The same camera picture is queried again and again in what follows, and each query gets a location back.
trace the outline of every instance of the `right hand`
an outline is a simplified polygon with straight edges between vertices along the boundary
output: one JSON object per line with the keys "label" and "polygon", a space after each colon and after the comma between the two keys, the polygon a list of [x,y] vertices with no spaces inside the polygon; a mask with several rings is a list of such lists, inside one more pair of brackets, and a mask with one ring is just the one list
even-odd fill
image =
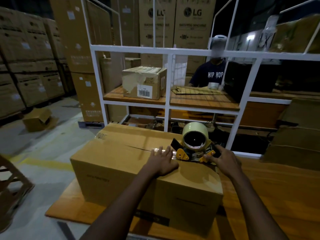
{"label": "right hand", "polygon": [[216,148],[221,152],[220,157],[216,158],[208,155],[204,155],[204,157],[208,161],[215,163],[218,169],[230,179],[236,177],[239,173],[241,174],[241,162],[235,154],[220,145],[216,145]]}

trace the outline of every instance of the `left arm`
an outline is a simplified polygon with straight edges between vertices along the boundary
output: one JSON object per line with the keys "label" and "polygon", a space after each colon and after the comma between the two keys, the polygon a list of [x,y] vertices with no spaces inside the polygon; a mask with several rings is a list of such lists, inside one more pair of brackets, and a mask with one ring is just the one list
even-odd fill
{"label": "left arm", "polygon": [[126,239],[134,213],[152,179],[164,176],[179,167],[177,161],[171,162],[172,152],[170,146],[165,152],[162,152],[162,146],[156,154],[152,150],[147,163],[132,183],[99,215],[80,240]]}

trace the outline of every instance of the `person wearing cap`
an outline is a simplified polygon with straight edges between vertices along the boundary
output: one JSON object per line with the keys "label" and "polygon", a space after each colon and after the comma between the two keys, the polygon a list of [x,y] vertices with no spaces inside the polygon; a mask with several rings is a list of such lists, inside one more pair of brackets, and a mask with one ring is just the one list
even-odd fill
{"label": "person wearing cap", "polygon": [[227,37],[216,35],[212,38],[210,49],[210,61],[197,68],[188,86],[206,87],[217,89],[222,83],[223,73],[226,68],[226,60],[221,57],[226,46]]}

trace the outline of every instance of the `forearm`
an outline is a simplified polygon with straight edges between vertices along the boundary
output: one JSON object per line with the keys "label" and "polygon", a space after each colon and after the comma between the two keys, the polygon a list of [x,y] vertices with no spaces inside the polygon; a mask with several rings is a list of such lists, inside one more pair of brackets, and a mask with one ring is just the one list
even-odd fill
{"label": "forearm", "polygon": [[154,174],[143,167],[122,194],[93,222],[80,240],[126,239],[134,213]]}
{"label": "forearm", "polygon": [[248,229],[250,240],[287,240],[272,215],[255,192],[248,177],[241,171],[232,179]]}

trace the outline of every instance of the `hand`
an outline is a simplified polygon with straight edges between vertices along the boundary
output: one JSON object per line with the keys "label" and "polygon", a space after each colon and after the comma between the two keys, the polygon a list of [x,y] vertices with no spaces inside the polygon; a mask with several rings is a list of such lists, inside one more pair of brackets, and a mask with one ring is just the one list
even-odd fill
{"label": "hand", "polygon": [[232,151],[216,145],[216,148],[221,152],[219,158],[204,155],[204,157],[218,166],[218,169],[230,179],[234,179],[242,173],[241,162]]}
{"label": "hand", "polygon": [[179,163],[176,160],[172,161],[172,150],[168,146],[165,152],[162,152],[162,146],[155,154],[152,150],[147,163],[144,165],[146,171],[152,173],[153,176],[164,176],[176,170],[179,167]]}

